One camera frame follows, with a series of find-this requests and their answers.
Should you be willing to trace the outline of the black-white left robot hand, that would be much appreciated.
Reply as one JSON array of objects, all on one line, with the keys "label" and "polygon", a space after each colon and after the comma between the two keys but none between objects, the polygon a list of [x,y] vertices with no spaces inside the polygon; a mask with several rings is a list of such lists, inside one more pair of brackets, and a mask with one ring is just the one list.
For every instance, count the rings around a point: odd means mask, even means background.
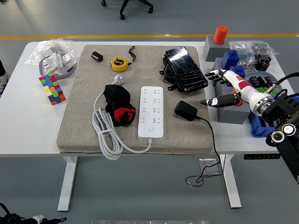
[{"label": "black-white left robot hand", "polygon": [[36,215],[29,218],[29,221],[33,224],[60,224],[67,220],[66,217],[47,219],[43,215]]}]

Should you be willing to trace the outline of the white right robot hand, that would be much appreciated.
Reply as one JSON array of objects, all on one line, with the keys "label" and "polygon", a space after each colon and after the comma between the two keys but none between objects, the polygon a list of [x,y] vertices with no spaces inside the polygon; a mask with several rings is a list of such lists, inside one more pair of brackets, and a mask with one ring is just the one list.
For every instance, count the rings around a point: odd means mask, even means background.
[{"label": "white right robot hand", "polygon": [[221,84],[230,83],[236,93],[202,100],[202,105],[211,107],[226,107],[237,105],[241,100],[248,103],[250,110],[258,114],[264,104],[271,103],[274,98],[268,93],[258,92],[249,82],[231,70],[213,70],[205,74],[209,80],[220,82]]}]

